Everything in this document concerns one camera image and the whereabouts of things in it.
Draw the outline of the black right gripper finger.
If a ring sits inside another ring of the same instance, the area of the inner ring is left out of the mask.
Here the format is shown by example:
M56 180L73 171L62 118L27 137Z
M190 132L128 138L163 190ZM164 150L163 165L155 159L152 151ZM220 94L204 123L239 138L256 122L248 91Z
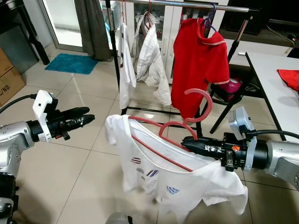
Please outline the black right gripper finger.
M214 147L210 145L184 145L186 149L197 155L205 157L222 157L223 151L220 147Z
M211 137L198 137L194 139L192 136L187 136L183 139L182 145L184 147L201 147L201 146L210 146L210 147L221 147L222 140L214 139Z

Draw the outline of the white flag print t-shirt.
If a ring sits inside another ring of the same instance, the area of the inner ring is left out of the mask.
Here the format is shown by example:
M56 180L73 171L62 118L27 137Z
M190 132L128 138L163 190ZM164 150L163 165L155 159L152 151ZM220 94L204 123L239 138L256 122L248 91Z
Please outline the white flag print t-shirt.
M121 160L124 191L142 189L161 209L173 212L179 224L200 202L228 201L236 214L245 211L248 189L218 160L187 152L128 115L110 115L105 128Z

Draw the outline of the thin red clothes hanger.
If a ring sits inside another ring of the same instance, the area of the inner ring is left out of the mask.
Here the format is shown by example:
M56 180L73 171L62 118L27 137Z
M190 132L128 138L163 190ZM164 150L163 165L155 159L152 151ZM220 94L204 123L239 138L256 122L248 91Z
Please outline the thin red clothes hanger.
M148 3L148 9L146 13L144 14L144 25L147 30L150 30L155 26L155 17L152 14L152 0L147 0Z

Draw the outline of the purple clothes hanger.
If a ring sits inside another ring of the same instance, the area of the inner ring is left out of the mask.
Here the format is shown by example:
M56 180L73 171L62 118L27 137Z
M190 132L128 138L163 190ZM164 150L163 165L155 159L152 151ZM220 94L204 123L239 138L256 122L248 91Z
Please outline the purple clothes hanger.
M204 25L205 28L208 28L208 30L216 32L217 30L213 26L213 19L215 17L216 11L217 11L216 4L211 2L211 6L212 6L212 12L209 13L207 15L207 17L204 18L203 25Z

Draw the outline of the teal floor mat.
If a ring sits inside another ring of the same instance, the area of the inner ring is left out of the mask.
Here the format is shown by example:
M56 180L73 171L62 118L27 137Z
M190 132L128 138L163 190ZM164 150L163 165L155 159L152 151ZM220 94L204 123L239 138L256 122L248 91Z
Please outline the teal floor mat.
M94 70L96 64L98 64L98 61L88 56L61 53L46 66L45 70L90 74Z

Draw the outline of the pink plastic container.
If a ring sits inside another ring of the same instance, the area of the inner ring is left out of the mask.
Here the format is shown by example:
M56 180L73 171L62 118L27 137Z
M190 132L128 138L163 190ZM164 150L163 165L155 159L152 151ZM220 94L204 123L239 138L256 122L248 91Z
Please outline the pink plastic container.
M242 81L235 78L231 77L228 82L224 84L219 84L219 87L224 90L225 92L232 94L235 93L241 88Z

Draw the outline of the red garment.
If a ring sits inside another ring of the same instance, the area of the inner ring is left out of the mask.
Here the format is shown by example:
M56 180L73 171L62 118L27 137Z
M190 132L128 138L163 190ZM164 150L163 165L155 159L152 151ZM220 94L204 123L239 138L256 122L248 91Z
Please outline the red garment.
M277 71L287 87L299 92L299 70L278 69Z

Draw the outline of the plain white t-shirt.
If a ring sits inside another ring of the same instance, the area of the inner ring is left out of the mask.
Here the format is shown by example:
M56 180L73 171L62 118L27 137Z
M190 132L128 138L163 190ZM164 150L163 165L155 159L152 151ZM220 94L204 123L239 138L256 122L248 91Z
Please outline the plain white t-shirt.
M120 74L119 80L119 108L121 110L128 107L133 90L136 87L136 72L133 66L132 56L128 43L128 35L126 33L127 26L121 23L118 27L117 38L117 56L118 68Z

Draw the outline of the white table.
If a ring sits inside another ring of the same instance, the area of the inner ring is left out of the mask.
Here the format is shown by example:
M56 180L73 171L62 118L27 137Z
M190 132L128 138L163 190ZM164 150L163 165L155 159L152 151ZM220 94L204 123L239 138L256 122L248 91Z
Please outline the white table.
M278 130L299 134L299 94L288 87L278 69L298 70L299 59L246 52Z

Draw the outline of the red polo shirt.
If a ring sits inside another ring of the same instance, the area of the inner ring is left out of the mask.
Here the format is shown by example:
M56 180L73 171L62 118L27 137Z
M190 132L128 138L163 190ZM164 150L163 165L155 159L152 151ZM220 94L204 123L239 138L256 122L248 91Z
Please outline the red polo shirt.
M205 36L203 18L187 19L181 23L173 44L174 68L171 105L182 118L194 118L203 96L185 94L190 88L206 90L209 84L230 81L227 45L221 34Z

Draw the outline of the grey curtain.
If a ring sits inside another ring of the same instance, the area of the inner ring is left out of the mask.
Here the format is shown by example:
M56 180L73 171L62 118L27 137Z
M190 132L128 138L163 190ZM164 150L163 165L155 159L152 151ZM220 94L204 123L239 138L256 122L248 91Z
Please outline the grey curtain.
M73 0L73 2L77 13L83 52L98 61L111 60L105 20L99 0Z

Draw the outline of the white jacket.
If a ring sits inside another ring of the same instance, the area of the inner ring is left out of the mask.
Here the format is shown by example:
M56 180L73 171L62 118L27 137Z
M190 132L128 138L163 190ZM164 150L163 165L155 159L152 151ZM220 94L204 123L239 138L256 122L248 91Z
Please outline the white jacket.
M172 104L171 89L157 38L157 25L147 30L144 25L144 14L137 19L130 50L136 70L136 80L143 81L151 87L152 95L159 103L170 106Z

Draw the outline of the white framed glass door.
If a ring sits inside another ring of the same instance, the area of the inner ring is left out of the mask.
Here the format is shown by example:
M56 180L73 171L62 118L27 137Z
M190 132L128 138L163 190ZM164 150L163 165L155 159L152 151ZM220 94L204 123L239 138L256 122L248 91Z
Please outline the white framed glass door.
M75 0L37 0L58 49L83 52Z

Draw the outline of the grey robot leg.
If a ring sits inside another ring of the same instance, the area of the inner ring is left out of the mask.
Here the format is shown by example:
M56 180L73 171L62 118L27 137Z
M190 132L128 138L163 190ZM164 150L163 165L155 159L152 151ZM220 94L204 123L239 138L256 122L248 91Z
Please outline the grey robot leg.
M105 224L133 224L133 218L124 211L116 211L107 218Z

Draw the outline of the black clothes rack chrome rod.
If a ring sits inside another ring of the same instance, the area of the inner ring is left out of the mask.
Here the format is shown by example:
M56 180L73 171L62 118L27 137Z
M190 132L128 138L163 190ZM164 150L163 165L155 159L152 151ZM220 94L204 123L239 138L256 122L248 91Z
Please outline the black clothes rack chrome rod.
M188 8L207 8L207 9L213 9L213 11L221 10L221 11L230 11L230 12L238 12L238 13L246 13L246 19L243 21L241 30L238 32L237 37L233 41L233 44L231 45L231 49L229 50L228 55L228 61L230 62L234 51L237 49L239 43L241 42L241 36L243 32L245 32L245 27L248 24L248 22L253 19L254 15L257 15L260 10L259 9L252 9L252 8L246 8L246 7L233 7L233 6L225 6L225 5L216 5L216 4L207 4L207 3L198 3L198 2L184 2L184 1L174 1L174 0L100 0L101 2L104 2L107 7L107 19L109 24L109 34L110 34L110 40L112 44L112 54L114 58L114 64L115 64L115 72L117 75L117 81L120 82L120 67L119 67L119 61L118 56L120 55L118 53L117 49L117 38L115 37L116 28L114 25L114 14L113 14L113 7L111 7L111 2L120 2L121 6L124 5L124 2L127 3L139 3L139 4L154 4L156 6L170 6L170 7L188 7ZM237 96L234 96L234 99L232 102L223 102L221 100L214 99L215 92L214 89L211 89L210 92L210 99L213 102L213 105L219 104L219 105L229 105L231 103L238 103L241 100L241 92L242 90L239 90L236 92ZM140 111L147 111L147 112L156 112L156 113L164 113L169 115L180 115L180 113L176 112L169 112L169 111L161 111L161 110L153 110L153 109L147 109L144 107L131 107L128 106L128 103L125 104L127 107L124 109L121 109L120 115L125 115L128 109L132 110L140 110Z

